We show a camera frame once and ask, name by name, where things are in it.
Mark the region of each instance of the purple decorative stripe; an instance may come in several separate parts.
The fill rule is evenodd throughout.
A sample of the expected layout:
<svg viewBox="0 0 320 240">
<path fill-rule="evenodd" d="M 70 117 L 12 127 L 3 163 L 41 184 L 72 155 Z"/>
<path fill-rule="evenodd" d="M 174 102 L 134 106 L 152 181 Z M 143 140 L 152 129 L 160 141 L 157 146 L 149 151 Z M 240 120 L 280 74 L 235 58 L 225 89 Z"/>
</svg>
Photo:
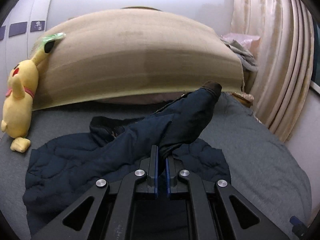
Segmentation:
<svg viewBox="0 0 320 240">
<path fill-rule="evenodd" d="M 0 27 L 0 41 L 4 39 L 5 26 Z"/>
<path fill-rule="evenodd" d="M 27 32 L 28 22 L 13 23 L 10 25 L 9 37 Z"/>
<path fill-rule="evenodd" d="M 45 21 L 32 21 L 30 31 L 31 32 L 38 32 L 44 31 Z"/>
</svg>

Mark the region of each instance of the gray bed sheet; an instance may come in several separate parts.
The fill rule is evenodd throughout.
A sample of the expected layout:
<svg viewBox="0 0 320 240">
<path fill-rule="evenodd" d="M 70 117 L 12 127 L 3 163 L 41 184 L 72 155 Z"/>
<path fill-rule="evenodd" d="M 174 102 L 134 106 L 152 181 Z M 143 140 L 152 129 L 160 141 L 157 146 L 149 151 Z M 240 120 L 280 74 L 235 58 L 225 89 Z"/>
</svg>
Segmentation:
<svg viewBox="0 0 320 240">
<path fill-rule="evenodd" d="M 120 106 L 86 102 L 33 112 L 25 154 L 12 152 L 12 139 L 0 143 L 0 209 L 21 240 L 30 239 L 22 202 L 30 152 L 66 134 L 89 132 L 94 116 L 128 119 L 151 114 L 161 105 Z M 210 124 L 200 135 L 221 148 L 230 167 L 232 185 L 291 239 L 290 217 L 306 222 L 311 214 L 308 176 L 289 150 L 252 116 L 252 110 L 222 93 Z"/>
</svg>

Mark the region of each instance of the dark blue jacket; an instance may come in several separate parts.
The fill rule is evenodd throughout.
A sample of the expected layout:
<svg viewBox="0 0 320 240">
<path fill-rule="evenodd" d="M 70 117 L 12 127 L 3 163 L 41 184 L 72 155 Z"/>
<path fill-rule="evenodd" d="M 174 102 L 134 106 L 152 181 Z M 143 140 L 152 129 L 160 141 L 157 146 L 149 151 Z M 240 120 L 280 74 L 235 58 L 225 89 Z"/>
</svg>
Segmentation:
<svg viewBox="0 0 320 240">
<path fill-rule="evenodd" d="M 160 169 L 173 153 L 202 179 L 230 182 L 222 151 L 198 139 L 212 118 L 220 93 L 220 85 L 205 84 L 140 121 L 95 117 L 90 133 L 62 136 L 32 150 L 23 196 L 31 235 L 97 179 L 114 182 L 136 170 L 140 161 L 149 157 L 152 145 L 159 147 Z"/>
</svg>

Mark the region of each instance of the yellow plush toy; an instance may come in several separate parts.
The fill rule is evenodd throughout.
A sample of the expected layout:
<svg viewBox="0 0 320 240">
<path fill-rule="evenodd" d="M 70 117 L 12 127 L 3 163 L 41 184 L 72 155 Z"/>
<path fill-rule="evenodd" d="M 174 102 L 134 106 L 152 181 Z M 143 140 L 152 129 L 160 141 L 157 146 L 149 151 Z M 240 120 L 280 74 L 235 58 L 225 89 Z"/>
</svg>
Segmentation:
<svg viewBox="0 0 320 240">
<path fill-rule="evenodd" d="M 20 62 L 8 76 L 8 91 L 3 105 L 1 130 L 14 138 L 10 149 L 25 152 L 30 140 L 25 137 L 31 123 L 33 98 L 38 86 L 37 66 L 48 56 L 57 40 L 63 39 L 64 33 L 43 38 L 43 42 L 30 60 Z"/>
</svg>

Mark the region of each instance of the triangular cutout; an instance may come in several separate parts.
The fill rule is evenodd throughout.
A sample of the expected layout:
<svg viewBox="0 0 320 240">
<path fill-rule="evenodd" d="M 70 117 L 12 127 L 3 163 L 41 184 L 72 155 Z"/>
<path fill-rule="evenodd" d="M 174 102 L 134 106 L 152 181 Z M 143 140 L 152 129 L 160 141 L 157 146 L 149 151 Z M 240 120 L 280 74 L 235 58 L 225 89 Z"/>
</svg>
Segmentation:
<svg viewBox="0 0 320 240">
<path fill-rule="evenodd" d="M 260 222 L 259 218 L 256 217 L 256 215 L 254 215 L 236 196 L 232 195 L 229 199 L 242 229 L 247 229 Z"/>
<path fill-rule="evenodd" d="M 94 197 L 92 196 L 86 198 L 85 201 L 83 201 L 75 210 L 73 210 L 66 218 L 63 219 L 63 225 L 70 227 L 75 231 L 80 231 L 93 201 Z"/>
</svg>

